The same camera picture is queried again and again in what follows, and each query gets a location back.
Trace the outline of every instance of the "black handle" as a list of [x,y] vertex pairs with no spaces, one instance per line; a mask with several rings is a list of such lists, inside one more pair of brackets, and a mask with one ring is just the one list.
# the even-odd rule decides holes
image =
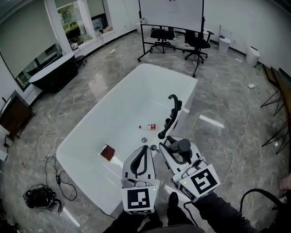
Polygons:
[[166,119],[166,121],[165,121],[165,125],[164,125],[164,126],[165,126],[165,128],[166,128],[166,127],[167,127],[167,125],[170,123],[170,121],[171,121],[171,119],[169,119],[169,118],[167,118],[167,119]]
[[174,108],[174,112],[173,114],[171,114],[172,119],[170,120],[170,122],[167,124],[167,126],[165,127],[165,129],[159,133],[158,137],[159,139],[164,139],[166,136],[167,131],[169,130],[169,128],[173,125],[173,123],[175,122],[177,115],[178,115],[178,111],[179,111],[179,100],[178,97],[174,94],[169,96],[169,100],[170,99],[174,99],[175,101],[175,108]]
[[187,139],[182,139],[171,145],[171,152],[174,153],[183,153],[190,151],[191,143]]
[[181,110],[183,102],[181,100],[178,101],[178,111]]

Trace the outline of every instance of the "white wall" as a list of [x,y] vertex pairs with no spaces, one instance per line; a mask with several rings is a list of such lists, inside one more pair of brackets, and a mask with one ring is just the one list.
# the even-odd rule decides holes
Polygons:
[[271,0],[205,0],[205,29],[218,41],[219,27],[232,31],[231,47],[259,50],[260,62],[291,74],[291,17]]

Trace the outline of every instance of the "window sill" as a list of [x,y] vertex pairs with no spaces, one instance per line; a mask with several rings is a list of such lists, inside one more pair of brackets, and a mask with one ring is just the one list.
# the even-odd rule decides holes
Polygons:
[[88,47],[89,45],[92,45],[95,42],[96,42],[96,40],[90,40],[88,42],[85,42],[85,43],[79,45],[79,49],[76,49],[75,51],[73,51],[73,53],[76,54],[76,53],[80,52],[82,49]]
[[102,37],[103,37],[103,38],[104,38],[104,37],[107,37],[107,36],[109,36],[109,35],[111,35],[111,34],[113,34],[113,33],[115,33],[114,30],[112,30],[112,31],[108,31],[108,32],[102,34]]

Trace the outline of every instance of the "gray tiled floor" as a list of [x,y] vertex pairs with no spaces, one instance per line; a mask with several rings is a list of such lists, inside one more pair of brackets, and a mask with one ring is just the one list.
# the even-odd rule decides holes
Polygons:
[[[86,66],[79,69],[78,76],[62,91],[54,95],[44,95],[37,101],[33,107],[36,116],[31,119],[21,138],[16,139],[13,147],[9,149],[7,161],[1,164],[0,197],[7,210],[7,217],[10,221],[16,221],[27,233],[103,232],[112,222],[112,219],[105,216],[78,187],[78,197],[73,202],[61,195],[55,182],[52,161],[47,165],[48,185],[56,191],[64,207],[80,227],[76,227],[65,213],[59,216],[47,211],[38,213],[28,209],[22,195],[32,185],[45,182],[45,161],[40,160],[37,153],[39,137],[47,131],[56,129],[60,119],[70,112],[71,104],[80,87],[90,80],[96,69],[103,64],[104,58],[114,48],[117,48],[116,52],[107,57],[107,62],[94,75],[93,81],[79,93],[73,112],[62,122],[58,132],[41,140],[42,157],[53,151],[55,137],[67,136],[109,90],[139,65],[136,59],[142,53],[142,46],[141,37],[137,33],[119,39],[91,55]],[[287,175],[288,149],[275,155],[277,147],[274,144],[261,147],[280,128],[286,117],[283,110],[277,116],[273,116],[275,105],[260,108],[260,105],[272,95],[274,88],[266,82],[262,69],[249,67],[242,55],[233,51],[221,54],[215,45],[212,45],[207,53],[208,59],[201,64],[197,72],[197,89],[187,123],[179,136],[188,138],[197,145],[207,161],[214,165],[220,180],[223,181],[231,163],[233,150],[244,134],[249,108],[256,98],[255,89],[250,90],[246,84],[254,83],[257,101],[251,108],[246,135],[234,153],[233,167],[221,187],[220,196],[235,208],[239,208],[243,193],[251,188],[263,188],[278,195],[278,183]],[[172,49],[167,49],[163,55],[155,48],[152,54],[142,59],[142,62],[191,76],[194,71],[192,59],[185,61],[184,56],[181,51],[174,52]],[[224,128],[199,119],[200,115],[221,123]],[[166,203],[174,186],[170,182],[171,174],[166,169],[164,161],[160,157],[155,157],[154,160],[155,164],[159,165],[157,177],[163,183],[157,211],[166,225]],[[58,171],[62,170],[58,162],[56,167]],[[62,179],[72,182],[65,174]],[[74,196],[71,187],[64,185],[63,190],[70,198]],[[179,205],[182,206],[185,201],[186,199],[180,196]],[[254,227],[262,229],[269,226],[274,218],[271,207],[272,204],[259,194],[250,194],[244,202],[243,213]],[[120,210],[121,206],[112,215],[117,217]],[[198,211],[193,206],[190,206],[190,210],[201,226],[202,220]],[[203,228],[207,232],[213,232],[206,221]]]

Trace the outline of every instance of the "office chair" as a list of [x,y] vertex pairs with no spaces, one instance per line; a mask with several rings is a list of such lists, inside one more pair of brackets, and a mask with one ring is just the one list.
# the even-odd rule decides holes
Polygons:
[[167,46],[172,46],[170,42],[168,42],[167,40],[172,40],[175,37],[175,33],[174,33],[174,28],[169,27],[169,30],[166,31],[165,29],[163,29],[160,26],[160,29],[155,29],[151,32],[151,38],[155,38],[158,39],[158,41],[155,42],[154,46],[151,46],[151,51],[150,53],[152,53],[152,48],[153,47],[157,47],[157,46],[162,46],[163,47],[163,54],[165,53],[165,48],[163,45],[167,45]]
[[203,33],[199,32],[198,37],[195,37],[194,31],[189,31],[189,30],[186,31],[185,43],[189,44],[191,47],[194,47],[195,49],[192,50],[192,52],[185,57],[185,60],[187,60],[188,57],[191,55],[198,55],[201,58],[201,63],[202,64],[204,63],[204,58],[201,56],[201,54],[206,55],[206,58],[208,57],[208,54],[201,52],[201,49],[208,49],[211,47],[209,44],[209,39],[211,35],[214,35],[214,33],[211,31],[207,31],[207,32],[209,34],[208,34],[207,41],[205,41],[203,39]]

